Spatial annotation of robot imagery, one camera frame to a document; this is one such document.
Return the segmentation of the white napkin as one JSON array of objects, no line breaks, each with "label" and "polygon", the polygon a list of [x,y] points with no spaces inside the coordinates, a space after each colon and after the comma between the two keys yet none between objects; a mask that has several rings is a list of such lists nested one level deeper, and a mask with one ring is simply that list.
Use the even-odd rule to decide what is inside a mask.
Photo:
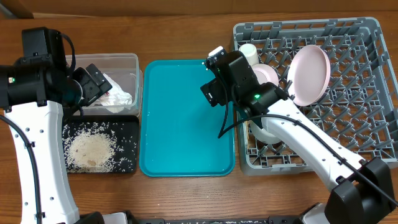
[{"label": "white napkin", "polygon": [[132,96],[130,93],[123,91],[119,84],[117,84],[107,74],[103,74],[104,77],[112,85],[110,89],[110,95],[103,95],[98,98],[93,104],[105,106],[111,113],[122,112],[123,109],[129,109],[132,104]]}]

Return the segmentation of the pink small bowl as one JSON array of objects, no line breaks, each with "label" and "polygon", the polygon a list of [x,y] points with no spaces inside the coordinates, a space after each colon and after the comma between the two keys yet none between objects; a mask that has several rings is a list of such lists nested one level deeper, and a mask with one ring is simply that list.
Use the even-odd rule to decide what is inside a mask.
[{"label": "pink small bowl", "polygon": [[255,75],[257,76],[259,84],[271,82],[276,86],[279,85],[279,79],[277,73],[271,66],[259,63],[253,65],[251,68],[255,73]]}]

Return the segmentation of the white paper cup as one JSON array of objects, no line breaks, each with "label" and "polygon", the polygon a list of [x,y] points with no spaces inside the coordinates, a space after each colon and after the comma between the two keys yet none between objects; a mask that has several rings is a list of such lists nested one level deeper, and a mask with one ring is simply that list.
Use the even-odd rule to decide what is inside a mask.
[{"label": "white paper cup", "polygon": [[259,57],[255,45],[243,44],[242,46],[240,46],[239,51],[243,53],[250,66],[259,64]]}]

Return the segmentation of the grey bowl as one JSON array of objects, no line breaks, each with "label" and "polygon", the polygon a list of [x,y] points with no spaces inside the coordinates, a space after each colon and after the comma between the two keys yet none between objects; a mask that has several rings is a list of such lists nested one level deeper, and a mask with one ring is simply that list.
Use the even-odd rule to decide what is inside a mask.
[{"label": "grey bowl", "polygon": [[251,132],[253,133],[254,137],[259,140],[260,142],[266,144],[277,144],[280,142],[280,139],[273,134],[267,132],[265,129],[260,128],[256,125],[253,121],[249,122]]}]

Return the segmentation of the pink plate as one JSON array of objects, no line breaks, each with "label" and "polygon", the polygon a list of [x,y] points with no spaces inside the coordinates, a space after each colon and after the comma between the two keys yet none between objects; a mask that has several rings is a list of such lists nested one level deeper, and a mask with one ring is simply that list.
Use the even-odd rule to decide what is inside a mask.
[{"label": "pink plate", "polygon": [[316,45],[307,45],[293,57],[287,75],[292,84],[289,95],[298,106],[307,106],[318,101],[330,81],[331,65],[324,50]]}]

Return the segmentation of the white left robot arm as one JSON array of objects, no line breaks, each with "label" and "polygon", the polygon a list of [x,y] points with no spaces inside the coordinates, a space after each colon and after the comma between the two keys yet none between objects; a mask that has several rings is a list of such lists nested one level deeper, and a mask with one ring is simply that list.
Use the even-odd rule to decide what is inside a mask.
[{"label": "white left robot arm", "polygon": [[63,122],[111,89],[95,65],[67,62],[69,38],[55,29],[22,31],[24,54],[1,67],[1,108],[11,130],[22,194],[22,223],[103,223],[81,215],[70,190]]}]

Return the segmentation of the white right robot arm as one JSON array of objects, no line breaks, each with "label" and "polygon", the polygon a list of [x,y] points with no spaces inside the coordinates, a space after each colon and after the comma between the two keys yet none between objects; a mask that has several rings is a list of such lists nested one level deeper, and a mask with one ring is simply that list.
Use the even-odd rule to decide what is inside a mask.
[{"label": "white right robot arm", "polygon": [[217,47],[204,61],[215,78],[201,87],[211,106],[233,104],[241,122],[254,122],[286,143],[330,192],[299,223],[378,223],[397,207],[391,170],[379,158],[369,161],[336,142],[301,111],[316,102],[330,80],[330,61],[316,45],[302,47],[288,71],[289,85],[260,83],[241,51]]}]

